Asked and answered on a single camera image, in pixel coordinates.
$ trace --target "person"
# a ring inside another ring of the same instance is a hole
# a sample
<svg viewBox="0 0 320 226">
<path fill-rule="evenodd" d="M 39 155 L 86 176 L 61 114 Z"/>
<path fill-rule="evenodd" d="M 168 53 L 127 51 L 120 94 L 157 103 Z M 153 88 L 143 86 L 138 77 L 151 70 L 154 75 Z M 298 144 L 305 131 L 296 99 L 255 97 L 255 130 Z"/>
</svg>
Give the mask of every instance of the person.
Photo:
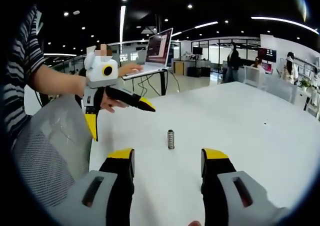
<svg viewBox="0 0 320 226">
<path fill-rule="evenodd" d="M 261 58 L 258 58 L 256 57 L 255 58 L 255 61 L 254 61 L 254 64 L 251 65 L 251 67 L 253 68 L 256 68 L 260 71 L 260 73 L 266 73 L 265 69 L 262 67 L 262 59 Z"/>
<path fill-rule="evenodd" d="M 319 103 L 319 86 L 320 86 L 320 79 L 318 75 L 318 69 L 316 67 L 313 68 L 313 73 L 310 76 L 311 79 L 311 104 L 313 106 L 318 106 Z"/>
<path fill-rule="evenodd" d="M 238 81 L 238 70 L 239 70 L 239 52 L 235 42 L 231 43 L 231 52 L 227 58 L 228 69 L 226 72 L 226 82 L 230 83 Z"/>
<path fill-rule="evenodd" d="M 319 70 L 314 67 L 313 72 L 311 73 L 310 79 L 311 79 L 311 86 L 315 89 L 317 89 L 320 86 L 320 78 L 318 75 Z"/>
<path fill-rule="evenodd" d="M 277 68 L 277 72 L 281 79 L 291 84 L 294 84 L 298 80 L 298 67 L 294 63 L 294 54 L 292 52 L 288 53 L 286 64 L 280 65 L 279 68 Z"/>
<path fill-rule="evenodd" d="M 58 72 L 44 64 L 45 58 L 38 43 L 36 22 L 37 7 L 33 5 L 15 34 L 4 69 L 3 115 L 11 148 L 31 117 L 26 115 L 24 107 L 26 85 L 46 95 L 73 94 L 80 98 L 84 96 L 86 86 L 85 77 Z M 118 73 L 122 77 L 141 69 L 142 66 L 130 63 L 124 65 Z M 125 108 L 126 105 L 108 98 L 104 93 L 101 108 L 114 113 L 113 107 Z"/>
</svg>

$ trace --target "ceiling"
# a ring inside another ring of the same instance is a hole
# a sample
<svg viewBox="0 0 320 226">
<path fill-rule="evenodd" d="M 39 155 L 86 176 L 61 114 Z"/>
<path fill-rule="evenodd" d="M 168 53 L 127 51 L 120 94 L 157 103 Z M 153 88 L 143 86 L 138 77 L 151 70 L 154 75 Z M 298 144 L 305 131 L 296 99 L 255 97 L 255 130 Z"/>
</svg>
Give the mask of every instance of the ceiling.
<svg viewBox="0 0 320 226">
<path fill-rule="evenodd" d="M 119 42 L 120 8 L 126 5 L 123 41 L 147 38 L 142 31 L 157 26 L 158 18 L 161 31 L 173 28 L 176 33 L 191 29 L 175 36 L 175 40 L 186 40 L 187 37 L 188 40 L 259 37 L 270 31 L 275 37 L 298 42 L 320 52 L 319 36 L 312 31 L 283 22 L 251 19 L 252 16 L 274 17 L 299 22 L 313 29 L 320 28 L 319 2 L 305 1 L 308 16 L 304 21 L 295 0 L 39 0 L 43 22 L 39 38 L 45 53 L 77 55 L 85 52 L 86 47 L 97 44 L 97 40 L 107 44 Z M 192 9 L 187 7 L 188 4 L 192 4 Z M 74 11 L 80 11 L 80 14 L 73 15 Z M 64 12 L 69 12 L 69 15 L 64 16 Z M 194 28 L 213 21 L 218 24 Z"/>
</svg>

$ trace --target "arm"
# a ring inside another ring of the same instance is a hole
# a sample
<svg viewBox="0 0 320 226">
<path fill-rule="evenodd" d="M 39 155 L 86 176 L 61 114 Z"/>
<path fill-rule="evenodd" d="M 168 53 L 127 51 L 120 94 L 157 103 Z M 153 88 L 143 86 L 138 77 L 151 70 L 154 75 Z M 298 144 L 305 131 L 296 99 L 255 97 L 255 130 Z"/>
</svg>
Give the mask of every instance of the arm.
<svg viewBox="0 0 320 226">
<path fill-rule="evenodd" d="M 31 86 L 46 95 L 72 94 L 83 97 L 86 78 L 55 71 L 46 65 L 41 65 L 31 79 Z"/>
</svg>

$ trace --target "potted plant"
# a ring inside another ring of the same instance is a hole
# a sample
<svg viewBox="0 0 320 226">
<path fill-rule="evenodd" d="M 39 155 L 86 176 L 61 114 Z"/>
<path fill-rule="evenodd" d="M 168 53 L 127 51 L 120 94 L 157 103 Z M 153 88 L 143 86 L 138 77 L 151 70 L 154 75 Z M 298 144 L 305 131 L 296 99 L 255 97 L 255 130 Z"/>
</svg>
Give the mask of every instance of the potted plant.
<svg viewBox="0 0 320 226">
<path fill-rule="evenodd" d="M 300 81 L 300 86 L 303 89 L 303 91 L 306 92 L 311 85 L 310 82 L 304 78 Z"/>
</svg>

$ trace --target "mesh chair back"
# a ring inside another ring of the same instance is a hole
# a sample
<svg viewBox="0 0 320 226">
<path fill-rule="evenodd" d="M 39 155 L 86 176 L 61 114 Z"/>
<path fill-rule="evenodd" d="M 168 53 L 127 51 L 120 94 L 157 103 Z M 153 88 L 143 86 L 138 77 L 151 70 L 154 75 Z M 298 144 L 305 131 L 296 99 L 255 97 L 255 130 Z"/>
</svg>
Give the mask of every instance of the mesh chair back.
<svg viewBox="0 0 320 226">
<path fill-rule="evenodd" d="M 75 180 L 89 171 L 91 143 L 81 108 L 65 95 L 31 118 L 12 152 L 26 185 L 49 207 L 61 203 Z"/>
<path fill-rule="evenodd" d="M 281 78 L 275 76 L 266 77 L 265 87 L 265 91 L 272 95 L 278 96 L 292 104 L 296 101 L 297 86 Z"/>
</svg>

